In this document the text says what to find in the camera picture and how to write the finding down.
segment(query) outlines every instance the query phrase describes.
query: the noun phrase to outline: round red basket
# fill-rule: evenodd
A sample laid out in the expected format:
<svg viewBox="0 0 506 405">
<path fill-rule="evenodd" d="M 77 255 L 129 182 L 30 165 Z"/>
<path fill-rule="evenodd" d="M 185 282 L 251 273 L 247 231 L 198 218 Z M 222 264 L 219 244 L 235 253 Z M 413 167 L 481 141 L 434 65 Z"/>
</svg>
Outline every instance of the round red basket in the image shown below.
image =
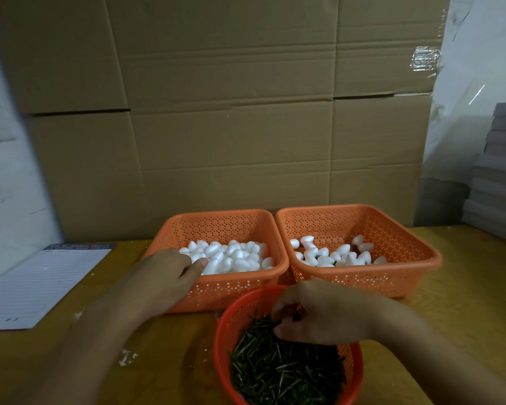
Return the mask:
<svg viewBox="0 0 506 405">
<path fill-rule="evenodd" d="M 214 339 L 214 365 L 223 384 L 223 389 L 236 405 L 248 405 L 239 395 L 230 380 L 229 351 L 233 351 L 242 331 L 252 322 L 251 316 L 264 316 L 272 311 L 272 307 L 285 286 L 260 287 L 236 299 L 223 313 L 216 329 Z M 357 342 L 337 346 L 340 357 L 345 357 L 343 366 L 347 383 L 343 386 L 343 394 L 337 405 L 350 405 L 358 396 L 364 376 L 364 360 L 362 350 Z"/>
</svg>

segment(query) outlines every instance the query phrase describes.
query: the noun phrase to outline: clear tape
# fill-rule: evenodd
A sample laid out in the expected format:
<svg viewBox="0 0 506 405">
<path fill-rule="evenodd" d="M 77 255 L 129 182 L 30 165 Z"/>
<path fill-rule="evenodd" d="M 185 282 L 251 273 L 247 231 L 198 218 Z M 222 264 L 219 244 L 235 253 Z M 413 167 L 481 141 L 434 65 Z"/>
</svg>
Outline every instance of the clear tape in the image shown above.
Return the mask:
<svg viewBox="0 0 506 405">
<path fill-rule="evenodd" d="M 434 71 L 430 77 L 437 74 L 437 68 L 440 61 L 440 50 L 428 46 L 418 46 L 412 54 L 412 71 Z"/>
</svg>

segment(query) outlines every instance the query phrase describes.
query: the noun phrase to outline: basket rim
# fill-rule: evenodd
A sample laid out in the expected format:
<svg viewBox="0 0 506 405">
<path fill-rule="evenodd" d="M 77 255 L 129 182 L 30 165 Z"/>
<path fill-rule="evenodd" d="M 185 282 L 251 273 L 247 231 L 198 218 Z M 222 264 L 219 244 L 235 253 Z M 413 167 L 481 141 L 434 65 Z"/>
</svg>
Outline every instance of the basket rim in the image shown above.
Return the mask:
<svg viewBox="0 0 506 405">
<path fill-rule="evenodd" d="M 298 260 L 296 257 L 295 251 L 290 245 L 290 238 L 287 235 L 285 226 L 283 224 L 283 216 L 285 213 L 292 211 L 316 211 L 319 209 L 322 210 L 336 210 L 343 208 L 351 208 L 351 207 L 365 207 L 371 210 L 374 210 L 384 218 L 388 219 L 391 223 L 399 226 L 404 231 L 407 232 L 412 238 L 418 240 L 422 245 L 427 247 L 432 253 L 433 257 L 428 260 L 418 260 L 418 261 L 406 261 L 401 263 L 386 263 L 386 264 L 378 264 L 378 265 L 353 265 L 352 267 L 313 267 L 311 265 L 307 265 L 303 263 L 301 260 Z M 425 242 L 421 238 L 417 237 L 414 233 L 408 230 L 404 225 L 398 223 L 396 220 L 392 219 L 383 211 L 377 209 L 374 206 L 369 204 L 332 204 L 328 206 L 305 206 L 305 207 L 286 207 L 284 209 L 280 209 L 276 213 L 276 224 L 279 228 L 279 232 L 281 237 L 284 240 L 284 245 L 287 250 L 287 254 L 289 256 L 289 261 L 291 266 L 300 270 L 301 272 L 314 275 L 314 276 L 327 276 L 327 275 L 340 275 L 340 274 L 360 274 L 360 273 L 378 273 L 388 271 L 397 271 L 397 270 L 405 270 L 405 271 L 413 271 L 413 270 L 424 270 L 431 271 L 438 269 L 438 267 L 442 264 L 442 254 L 440 254 L 437 249 L 431 246 L 429 243 Z"/>
<path fill-rule="evenodd" d="M 213 283 L 213 282 L 225 282 L 229 279 L 229 276 L 232 276 L 233 281 L 241 281 L 242 279 L 244 281 L 250 280 L 252 275 L 255 277 L 255 280 L 269 280 L 273 279 L 276 276 L 282 275 L 284 272 L 286 272 L 289 268 L 290 262 L 289 262 L 289 256 L 287 253 L 287 250 L 285 248 L 285 244 L 283 243 L 283 238 L 281 237 L 281 233 L 279 232 L 279 228 L 276 224 L 276 220 L 274 218 L 274 215 L 272 215 L 269 211 L 264 209 L 236 209 L 236 210 L 225 210 L 225 211 L 195 211 L 193 213 L 181 213 L 176 214 L 172 217 L 169 217 L 163 226 L 161 226 L 161 229 L 156 234 L 157 235 L 162 232 L 163 230 L 167 229 L 173 222 L 176 220 L 180 220 L 184 217 L 201 217 L 201 216 L 207 216 L 207 215 L 217 215 L 217 216 L 225 216 L 230 213 L 260 213 L 263 215 L 266 215 L 269 219 L 270 226 L 272 228 L 272 231 L 274 232 L 274 235 L 276 237 L 277 246 L 279 247 L 279 250 L 281 251 L 281 262 L 268 269 L 268 270 L 257 270 L 254 272 L 239 272 L 239 273 L 224 273 L 224 274 L 210 274 L 210 275 L 204 275 L 200 276 L 194 283 L 194 285 L 200 285 L 202 283 Z M 154 254 L 155 251 L 158 249 L 152 247 L 154 242 L 150 243 L 144 254 L 142 255 L 142 258 L 148 257 L 151 254 Z"/>
<path fill-rule="evenodd" d="M 223 386 L 223 390 L 229 395 L 232 399 L 232 401 L 235 404 L 238 405 L 249 405 L 241 395 L 239 395 L 234 387 L 232 386 L 232 382 L 225 378 L 223 375 L 223 366 L 221 362 L 219 361 L 219 356 L 221 354 L 221 350 L 219 348 L 219 340 L 221 339 L 221 335 L 224 333 L 223 327 L 225 324 L 229 322 L 229 319 L 232 317 L 232 315 L 236 312 L 236 309 L 238 307 L 243 306 L 243 301 L 248 300 L 249 296 L 251 294 L 256 293 L 262 293 L 266 290 L 281 290 L 283 291 L 285 288 L 291 287 L 291 286 L 263 286 L 255 288 L 249 292 L 245 292 L 240 297 L 235 299 L 223 312 L 223 315 L 219 319 L 217 323 L 216 333 L 214 336 L 214 343 L 213 343 L 213 361 L 214 361 L 214 367 L 217 372 L 217 376 L 219 377 L 219 380 Z M 360 388 L 362 387 L 362 381 L 364 379 L 364 358 L 362 355 L 362 349 L 360 347 L 359 342 L 352 342 L 350 344 L 347 344 L 351 349 L 351 355 L 352 355 L 352 381 L 349 384 L 347 388 L 347 396 L 345 397 L 344 401 L 338 401 L 336 402 L 336 405 L 351 405 L 358 396 L 360 392 Z"/>
</svg>

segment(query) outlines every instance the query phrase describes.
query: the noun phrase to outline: person's left arm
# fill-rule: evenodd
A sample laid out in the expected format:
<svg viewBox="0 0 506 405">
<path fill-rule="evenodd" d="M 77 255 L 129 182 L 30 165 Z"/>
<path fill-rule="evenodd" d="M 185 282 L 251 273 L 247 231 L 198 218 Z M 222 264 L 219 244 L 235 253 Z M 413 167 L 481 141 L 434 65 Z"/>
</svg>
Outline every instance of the person's left arm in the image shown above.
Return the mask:
<svg viewBox="0 0 506 405">
<path fill-rule="evenodd" d="M 138 262 L 82 313 L 45 372 L 13 403 L 95 403 L 105 375 L 131 334 L 184 297 L 207 263 L 201 258 L 192 265 L 174 249 Z"/>
</svg>

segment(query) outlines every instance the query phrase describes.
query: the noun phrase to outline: person's right arm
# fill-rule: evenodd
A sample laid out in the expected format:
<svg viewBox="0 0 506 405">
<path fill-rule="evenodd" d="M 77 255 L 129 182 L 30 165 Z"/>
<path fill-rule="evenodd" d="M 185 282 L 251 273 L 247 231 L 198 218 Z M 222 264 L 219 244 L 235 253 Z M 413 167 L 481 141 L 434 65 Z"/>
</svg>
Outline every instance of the person's right arm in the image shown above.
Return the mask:
<svg viewBox="0 0 506 405">
<path fill-rule="evenodd" d="M 293 322 L 296 305 L 305 309 Z M 376 340 L 398 357 L 435 405 L 506 405 L 506 380 L 454 346 L 409 307 L 324 280 L 283 291 L 272 311 L 279 338 L 317 344 Z"/>
</svg>

